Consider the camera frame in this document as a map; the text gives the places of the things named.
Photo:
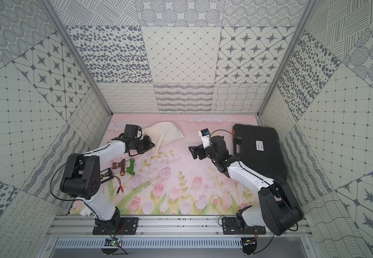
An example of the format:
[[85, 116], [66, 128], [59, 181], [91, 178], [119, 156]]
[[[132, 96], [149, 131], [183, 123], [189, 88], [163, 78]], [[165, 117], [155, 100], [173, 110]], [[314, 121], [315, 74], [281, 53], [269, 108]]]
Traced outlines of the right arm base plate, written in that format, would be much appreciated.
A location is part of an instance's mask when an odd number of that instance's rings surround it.
[[264, 226], [246, 226], [236, 217], [220, 216], [218, 223], [224, 235], [254, 235], [255, 233], [265, 235], [267, 233]]

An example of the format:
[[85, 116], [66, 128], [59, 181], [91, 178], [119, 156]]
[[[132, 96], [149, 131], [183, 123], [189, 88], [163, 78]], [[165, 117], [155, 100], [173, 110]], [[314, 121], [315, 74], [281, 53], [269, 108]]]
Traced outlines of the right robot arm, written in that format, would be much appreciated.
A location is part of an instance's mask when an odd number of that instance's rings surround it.
[[201, 145], [188, 147], [194, 159], [210, 159], [220, 173], [258, 195], [258, 208], [249, 205], [236, 213], [237, 227], [241, 231], [263, 226], [279, 236], [288, 230], [298, 230], [298, 222], [304, 214], [286, 181], [263, 176], [246, 166], [229, 153], [222, 136], [206, 135], [201, 139]]

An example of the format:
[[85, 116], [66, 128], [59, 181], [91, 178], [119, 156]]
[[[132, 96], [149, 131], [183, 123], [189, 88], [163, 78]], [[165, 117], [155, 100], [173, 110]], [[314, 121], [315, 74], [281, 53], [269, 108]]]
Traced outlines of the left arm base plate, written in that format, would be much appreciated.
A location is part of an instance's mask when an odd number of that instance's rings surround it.
[[108, 221], [95, 219], [93, 235], [135, 235], [138, 228], [139, 218], [137, 217], [120, 217], [112, 218]]

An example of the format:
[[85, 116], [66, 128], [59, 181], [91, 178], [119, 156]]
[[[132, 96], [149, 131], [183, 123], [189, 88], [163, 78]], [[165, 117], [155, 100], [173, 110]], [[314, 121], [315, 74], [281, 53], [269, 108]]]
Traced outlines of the brown and green garden tool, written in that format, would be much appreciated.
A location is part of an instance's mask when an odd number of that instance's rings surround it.
[[125, 158], [119, 162], [113, 162], [111, 168], [112, 170], [116, 170], [116, 169], [119, 170], [119, 173], [121, 176], [124, 176], [126, 174], [134, 176], [135, 175], [134, 164], [135, 164], [134, 158]]

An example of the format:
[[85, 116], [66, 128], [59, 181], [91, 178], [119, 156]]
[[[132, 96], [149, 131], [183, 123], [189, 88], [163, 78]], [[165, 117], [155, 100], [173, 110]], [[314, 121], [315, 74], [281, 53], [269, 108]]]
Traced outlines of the cream cloth soil bag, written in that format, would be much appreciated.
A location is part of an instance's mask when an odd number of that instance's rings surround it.
[[149, 136], [155, 145], [152, 148], [157, 153], [160, 146], [169, 144], [173, 141], [184, 138], [182, 131], [172, 122], [164, 121], [143, 129], [143, 135]]

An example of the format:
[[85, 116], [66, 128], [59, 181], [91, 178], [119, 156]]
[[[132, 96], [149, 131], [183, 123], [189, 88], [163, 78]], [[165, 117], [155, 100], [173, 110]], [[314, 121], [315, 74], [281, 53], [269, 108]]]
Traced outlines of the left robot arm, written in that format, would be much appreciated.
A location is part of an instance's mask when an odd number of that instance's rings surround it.
[[101, 166], [116, 156], [127, 153], [133, 157], [131, 151], [135, 151], [135, 155], [144, 154], [154, 146], [151, 138], [144, 136], [139, 126], [127, 124], [125, 131], [106, 145], [86, 153], [70, 155], [65, 163], [60, 191], [73, 201], [82, 201], [89, 208], [95, 216], [95, 231], [117, 233], [123, 227], [120, 211], [100, 191], [101, 184], [112, 180], [114, 176], [108, 170], [106, 178], [103, 179]]

